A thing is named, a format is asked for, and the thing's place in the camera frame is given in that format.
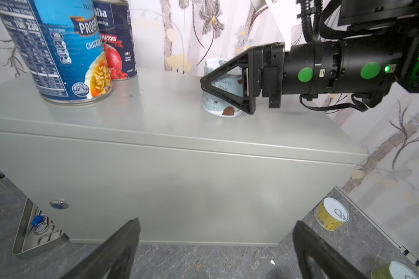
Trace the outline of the metal instrument tray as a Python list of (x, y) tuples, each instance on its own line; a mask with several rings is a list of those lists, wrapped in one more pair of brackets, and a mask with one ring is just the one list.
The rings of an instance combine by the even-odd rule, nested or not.
[(12, 255), (32, 258), (69, 241), (64, 231), (35, 203), (26, 200), (17, 229)]

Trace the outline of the yellow label can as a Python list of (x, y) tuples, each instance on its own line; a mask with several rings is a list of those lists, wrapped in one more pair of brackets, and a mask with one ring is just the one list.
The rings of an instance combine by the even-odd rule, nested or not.
[(346, 207), (334, 198), (325, 198), (314, 209), (316, 222), (328, 231), (336, 231), (350, 219)]

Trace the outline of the aluminium corner frame right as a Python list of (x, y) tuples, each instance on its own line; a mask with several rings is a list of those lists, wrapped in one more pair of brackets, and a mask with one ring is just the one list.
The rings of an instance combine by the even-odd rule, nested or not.
[(372, 270), (397, 261), (419, 277), (419, 260), (383, 224), (377, 221), (363, 206), (359, 205), (345, 190), (336, 186), (329, 195), (342, 203), (350, 220), (337, 235), (341, 253), (352, 264), (370, 277)]

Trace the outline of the blue label tall can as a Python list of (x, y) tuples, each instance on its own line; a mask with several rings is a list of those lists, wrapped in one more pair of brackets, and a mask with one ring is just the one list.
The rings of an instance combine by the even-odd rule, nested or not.
[(0, 18), (41, 97), (82, 105), (111, 95), (92, 1), (0, 1)]

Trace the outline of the grey metal cabinet box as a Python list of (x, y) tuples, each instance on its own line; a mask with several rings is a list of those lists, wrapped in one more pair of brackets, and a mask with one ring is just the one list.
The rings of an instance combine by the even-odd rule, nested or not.
[(73, 242), (138, 218), (143, 244), (276, 246), (367, 154), (295, 95), (206, 112), (200, 79), (140, 69), (83, 106), (0, 84), (0, 171)]

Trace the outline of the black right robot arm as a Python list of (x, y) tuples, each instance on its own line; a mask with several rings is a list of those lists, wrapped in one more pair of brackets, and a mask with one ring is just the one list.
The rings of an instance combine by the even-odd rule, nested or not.
[(206, 93), (252, 115), (256, 98), (279, 108), (283, 95), (301, 104), (321, 94), (351, 94), (331, 106), (364, 112), (393, 83), (419, 94), (419, 1), (300, 1), (305, 44), (255, 46), (201, 78)]

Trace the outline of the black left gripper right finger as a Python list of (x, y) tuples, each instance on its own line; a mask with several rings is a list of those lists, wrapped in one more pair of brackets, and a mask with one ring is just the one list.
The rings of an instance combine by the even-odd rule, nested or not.
[(305, 222), (296, 222), (292, 239), (303, 279), (366, 278)]

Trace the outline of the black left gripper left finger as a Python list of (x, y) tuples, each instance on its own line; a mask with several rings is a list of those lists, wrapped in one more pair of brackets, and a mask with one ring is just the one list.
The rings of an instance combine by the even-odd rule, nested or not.
[(138, 218), (129, 220), (86, 259), (68, 271), (64, 279), (128, 279), (139, 244)]

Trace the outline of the blue handled scissors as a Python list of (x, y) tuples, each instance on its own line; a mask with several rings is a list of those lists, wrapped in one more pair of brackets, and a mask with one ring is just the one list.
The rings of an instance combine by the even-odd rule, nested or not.
[(50, 224), (50, 220), (47, 216), (37, 215), (33, 221), (30, 223), (31, 227), (29, 233), (34, 233), (35, 235), (40, 235), (44, 233)]

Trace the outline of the dark chopped tomatoes can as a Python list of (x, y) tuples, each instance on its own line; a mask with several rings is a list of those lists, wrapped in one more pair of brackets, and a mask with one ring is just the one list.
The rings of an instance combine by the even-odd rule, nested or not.
[(94, 1), (93, 4), (111, 79), (123, 81), (136, 77), (136, 58), (128, 1)]

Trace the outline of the lime label can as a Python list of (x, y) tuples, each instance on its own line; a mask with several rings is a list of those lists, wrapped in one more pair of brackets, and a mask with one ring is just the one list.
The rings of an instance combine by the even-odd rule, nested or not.
[(371, 271), (371, 279), (419, 279), (419, 277), (404, 264), (391, 261)]

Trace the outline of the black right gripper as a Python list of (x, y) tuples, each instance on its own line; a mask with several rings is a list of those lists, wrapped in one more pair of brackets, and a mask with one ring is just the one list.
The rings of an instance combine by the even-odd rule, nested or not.
[(285, 58), (285, 43), (250, 48), (233, 59), (208, 58), (201, 79), (201, 107), (212, 115), (252, 115), (255, 70), (262, 67), (262, 97), (269, 108), (280, 108)]

